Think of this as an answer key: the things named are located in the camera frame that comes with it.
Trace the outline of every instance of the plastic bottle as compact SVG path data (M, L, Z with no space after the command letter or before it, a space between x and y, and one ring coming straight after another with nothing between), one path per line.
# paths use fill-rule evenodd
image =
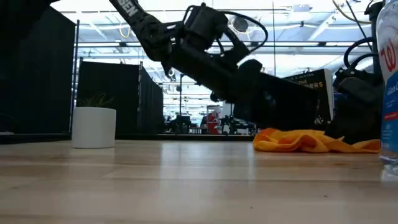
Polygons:
M386 171L398 175L398 0L386 1L377 17L377 47L386 92L381 155Z

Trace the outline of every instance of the bottle label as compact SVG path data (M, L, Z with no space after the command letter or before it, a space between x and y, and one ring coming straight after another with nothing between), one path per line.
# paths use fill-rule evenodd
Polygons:
M387 81L382 119L381 147L398 152L398 72Z

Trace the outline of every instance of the wooden tabletop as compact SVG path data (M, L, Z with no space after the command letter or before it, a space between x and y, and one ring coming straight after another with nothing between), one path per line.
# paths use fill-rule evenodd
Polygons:
M396 223L377 155L271 154L246 142L0 146L0 223Z

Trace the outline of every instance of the orange towel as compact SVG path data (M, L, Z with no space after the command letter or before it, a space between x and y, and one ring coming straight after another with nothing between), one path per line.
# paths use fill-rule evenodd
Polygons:
M254 138L255 150L266 152L378 153L380 147L379 139L349 145L343 142L343 138L333 139L324 135L323 131L314 130L279 131L268 128Z

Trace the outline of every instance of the red object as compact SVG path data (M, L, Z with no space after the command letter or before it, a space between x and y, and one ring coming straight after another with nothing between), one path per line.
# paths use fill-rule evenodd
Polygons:
M207 122L208 134L218 134L218 130L216 129L217 126L218 126L218 121Z
M390 46L381 50L381 56L384 57L384 60L386 61L387 69L392 72L397 66L397 55L391 39L388 39L388 42L390 43Z
M207 121L208 122L212 122L216 118L217 117L213 113L210 113L210 114L207 115Z
M398 111L388 113L384 116L384 120L386 120L386 121L392 121L395 119L398 119Z

